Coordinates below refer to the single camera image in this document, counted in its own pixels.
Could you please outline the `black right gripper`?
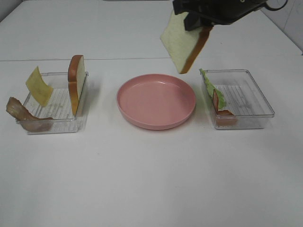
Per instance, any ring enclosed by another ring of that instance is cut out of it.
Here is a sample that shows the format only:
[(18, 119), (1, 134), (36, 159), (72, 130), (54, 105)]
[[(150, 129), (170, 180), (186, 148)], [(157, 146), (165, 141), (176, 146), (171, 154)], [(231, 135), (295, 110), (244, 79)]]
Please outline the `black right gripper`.
[(199, 27), (230, 25), (247, 14), (265, 7), (265, 0), (174, 0), (175, 15), (187, 12), (186, 31)]

